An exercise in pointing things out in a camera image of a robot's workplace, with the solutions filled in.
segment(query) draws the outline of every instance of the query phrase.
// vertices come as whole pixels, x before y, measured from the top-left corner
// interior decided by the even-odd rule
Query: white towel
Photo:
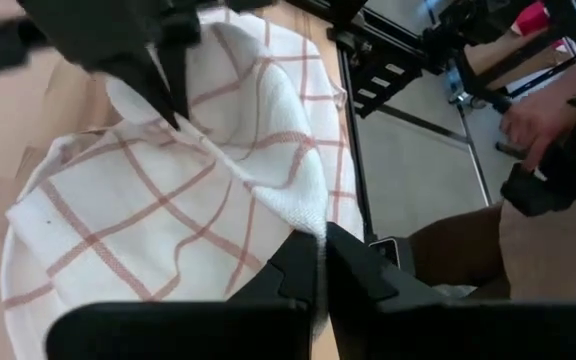
[[[293,229],[362,238],[343,90],[316,47],[252,15],[202,14],[190,121],[174,131],[116,79],[124,121],[57,139],[8,211],[2,269],[18,359],[51,323],[111,300],[225,300]]]

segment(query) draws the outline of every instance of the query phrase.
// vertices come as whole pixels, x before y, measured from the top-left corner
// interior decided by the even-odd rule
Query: wooden table
[[[0,1],[0,11],[10,13],[5,5]],[[341,84],[337,49],[326,39],[325,22],[284,3],[259,10],[258,15],[310,38],[318,45],[330,78]],[[35,54],[29,67],[0,75],[0,265],[7,228],[4,212],[52,140],[118,119],[106,96],[103,76],[83,72],[54,51]],[[345,114],[340,114],[340,120],[345,124]],[[12,358],[0,297],[0,359]],[[313,358],[338,359],[330,326],[314,344]]]

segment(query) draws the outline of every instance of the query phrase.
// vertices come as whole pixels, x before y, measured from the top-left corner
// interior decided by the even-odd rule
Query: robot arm
[[[226,1],[235,11],[274,0]],[[201,40],[197,11],[218,0],[25,0],[28,14],[0,22],[0,70],[22,66],[34,49],[55,47],[86,71],[103,71],[141,94],[174,128],[188,117],[186,49]],[[146,45],[153,44],[168,86]]]

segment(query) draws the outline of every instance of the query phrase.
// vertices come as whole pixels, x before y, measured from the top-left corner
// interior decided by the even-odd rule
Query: gray floor
[[[416,33],[431,24],[423,0],[370,0],[368,6]],[[425,74],[388,104],[464,134],[459,112],[446,99],[443,77]],[[500,120],[489,108],[466,116],[493,202],[500,200],[499,189],[514,163],[494,149],[502,139]],[[380,112],[359,121],[359,136],[379,236],[407,236],[486,205],[467,146]]]

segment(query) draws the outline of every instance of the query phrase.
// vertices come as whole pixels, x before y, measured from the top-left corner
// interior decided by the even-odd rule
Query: metal frame
[[[393,95],[403,90],[416,78],[421,77],[422,70],[435,75],[445,72],[448,65],[425,51],[425,44],[421,36],[411,33],[375,11],[364,7],[367,0],[286,1],[333,25],[329,29],[328,37],[337,42],[344,87],[349,95],[347,105],[348,129],[351,137],[351,151],[356,164],[358,202],[364,216],[367,239],[369,237],[374,238],[374,233],[365,189],[359,139],[356,133],[356,115],[366,117],[375,110],[379,110],[467,145],[485,203],[486,205],[491,204],[490,190],[484,178],[481,161],[470,128],[465,120],[463,108],[459,104],[457,104],[457,109],[465,136],[385,105],[385,102]],[[576,40],[576,18],[570,19],[570,16],[563,16],[566,15],[564,14],[566,11],[563,10],[569,10],[568,5],[557,1],[547,1],[549,9],[553,8],[551,12],[556,26],[537,36],[483,74],[475,75],[463,51],[455,51],[452,56],[453,63],[460,73],[466,92],[492,103],[495,109],[503,113],[510,106],[508,97],[519,96],[576,64],[575,56],[509,94],[503,92],[505,89],[494,91],[486,88],[487,84],[499,76],[550,46],[557,39],[567,35],[565,31],[570,32],[570,36]],[[437,19],[427,1],[424,0],[424,2],[428,8],[430,19],[435,25]]]

